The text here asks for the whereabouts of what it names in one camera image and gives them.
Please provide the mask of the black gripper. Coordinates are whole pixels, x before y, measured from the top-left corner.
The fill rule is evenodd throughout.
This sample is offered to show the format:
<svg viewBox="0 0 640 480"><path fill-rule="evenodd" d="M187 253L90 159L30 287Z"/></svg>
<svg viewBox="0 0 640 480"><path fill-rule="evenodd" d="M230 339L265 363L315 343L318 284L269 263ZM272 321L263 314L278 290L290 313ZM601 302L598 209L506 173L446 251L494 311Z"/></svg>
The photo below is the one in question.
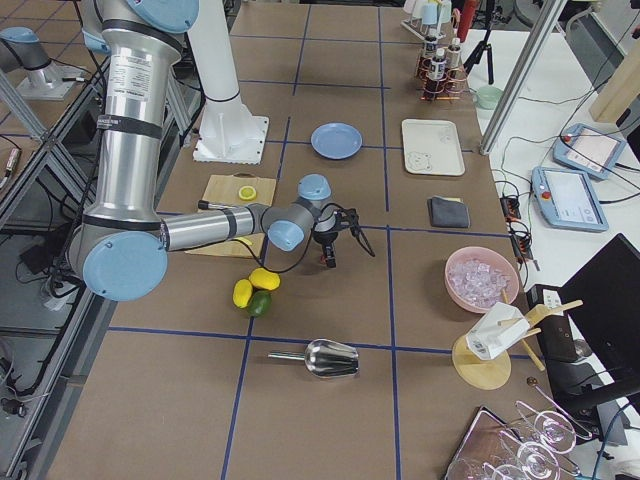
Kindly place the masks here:
<svg viewBox="0 0 640 480"><path fill-rule="evenodd" d="M321 245L320 263L326 264L328 268L336 267L333 242L338 237L338 225L339 221L336 219L336 209L328 208L322 213L319 222L312 232L313 240Z"/></svg>

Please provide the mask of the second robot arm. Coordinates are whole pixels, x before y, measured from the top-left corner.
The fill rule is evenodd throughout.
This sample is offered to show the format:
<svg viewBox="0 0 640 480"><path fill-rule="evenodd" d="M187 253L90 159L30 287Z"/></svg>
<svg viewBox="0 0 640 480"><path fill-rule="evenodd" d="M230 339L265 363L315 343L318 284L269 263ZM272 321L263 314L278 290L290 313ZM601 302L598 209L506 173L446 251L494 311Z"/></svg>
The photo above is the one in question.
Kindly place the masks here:
<svg viewBox="0 0 640 480"><path fill-rule="evenodd" d="M63 69L43 48L38 36L27 27L8 27L1 31L1 70L9 74L24 70L26 78L18 93L28 100L61 101L74 80L65 81Z"/></svg>

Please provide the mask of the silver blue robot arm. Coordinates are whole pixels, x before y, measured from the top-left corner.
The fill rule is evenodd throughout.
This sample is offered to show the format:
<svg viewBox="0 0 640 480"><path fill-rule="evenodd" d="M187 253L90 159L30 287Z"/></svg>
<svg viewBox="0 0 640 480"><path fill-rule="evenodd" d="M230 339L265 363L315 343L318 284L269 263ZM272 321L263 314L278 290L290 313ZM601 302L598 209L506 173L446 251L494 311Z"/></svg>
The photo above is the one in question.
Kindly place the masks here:
<svg viewBox="0 0 640 480"><path fill-rule="evenodd" d="M94 1L83 9L86 45L110 58L94 203L69 249L94 293L138 299L163 279L172 251L263 233L290 251L306 237L333 238L337 212L327 179L303 177L285 208L258 203L161 219L154 209L167 89L189 44L206 104L196 159L256 163L268 121L250 113L237 83L219 1Z"/></svg>

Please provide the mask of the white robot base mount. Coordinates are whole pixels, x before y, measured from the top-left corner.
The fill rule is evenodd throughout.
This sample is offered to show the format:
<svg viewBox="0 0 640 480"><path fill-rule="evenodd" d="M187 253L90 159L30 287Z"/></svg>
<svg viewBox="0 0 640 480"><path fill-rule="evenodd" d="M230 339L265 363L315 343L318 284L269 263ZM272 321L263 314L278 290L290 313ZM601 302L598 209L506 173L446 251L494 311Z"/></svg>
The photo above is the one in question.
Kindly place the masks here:
<svg viewBox="0 0 640 480"><path fill-rule="evenodd" d="M221 1L201 1L188 32L205 97L194 159L200 162L258 164L269 119L244 104Z"/></svg>

